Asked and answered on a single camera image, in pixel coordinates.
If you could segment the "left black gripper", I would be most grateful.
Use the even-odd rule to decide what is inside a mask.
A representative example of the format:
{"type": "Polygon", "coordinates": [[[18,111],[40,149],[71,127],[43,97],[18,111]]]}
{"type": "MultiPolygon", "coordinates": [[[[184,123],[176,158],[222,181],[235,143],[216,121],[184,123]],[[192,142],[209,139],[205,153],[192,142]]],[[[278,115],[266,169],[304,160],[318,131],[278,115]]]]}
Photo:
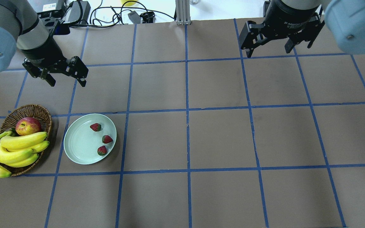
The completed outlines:
{"type": "Polygon", "coordinates": [[[40,78],[54,87],[56,80],[49,71],[59,71],[76,79],[81,87],[86,86],[89,69],[78,56],[66,59],[52,36],[48,36],[46,41],[34,48],[20,44],[19,50],[25,56],[22,65],[32,78],[40,78]]]}

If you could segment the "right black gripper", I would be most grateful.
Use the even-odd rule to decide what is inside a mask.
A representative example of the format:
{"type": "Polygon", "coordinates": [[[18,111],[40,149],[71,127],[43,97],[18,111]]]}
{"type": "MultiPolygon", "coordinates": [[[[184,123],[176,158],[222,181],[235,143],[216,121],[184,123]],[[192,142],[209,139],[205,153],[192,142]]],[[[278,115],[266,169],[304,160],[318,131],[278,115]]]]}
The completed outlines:
{"type": "Polygon", "coordinates": [[[290,53],[301,42],[308,42],[311,48],[323,26],[322,15],[317,14],[317,0],[271,0],[269,13],[263,23],[245,22],[239,34],[240,49],[251,58],[254,50],[273,39],[288,40],[286,53],[290,53]]]}

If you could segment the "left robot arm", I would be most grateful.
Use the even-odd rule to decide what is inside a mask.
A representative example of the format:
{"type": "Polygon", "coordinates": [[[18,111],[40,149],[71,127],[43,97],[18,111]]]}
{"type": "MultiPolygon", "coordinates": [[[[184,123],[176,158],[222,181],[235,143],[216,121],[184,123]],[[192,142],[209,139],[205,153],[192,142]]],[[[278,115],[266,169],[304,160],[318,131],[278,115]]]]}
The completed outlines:
{"type": "Polygon", "coordinates": [[[76,1],[80,14],[77,20],[47,17],[43,19],[26,0],[0,0],[0,72],[5,71],[19,50],[25,56],[22,65],[33,78],[55,86],[52,73],[73,77],[86,86],[88,68],[80,57],[66,58],[54,35],[66,35],[70,27],[82,20],[84,10],[76,1]]]}

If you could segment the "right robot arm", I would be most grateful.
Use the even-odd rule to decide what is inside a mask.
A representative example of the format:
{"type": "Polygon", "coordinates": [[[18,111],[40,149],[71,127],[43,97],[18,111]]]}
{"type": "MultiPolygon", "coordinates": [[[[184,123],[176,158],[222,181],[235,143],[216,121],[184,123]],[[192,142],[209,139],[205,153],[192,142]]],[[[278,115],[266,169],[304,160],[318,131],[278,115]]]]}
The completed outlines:
{"type": "Polygon", "coordinates": [[[255,48],[287,39],[286,53],[305,41],[311,48],[324,26],[347,54],[365,54],[365,0],[268,0],[264,20],[247,21],[239,47],[250,58],[255,48]]]}

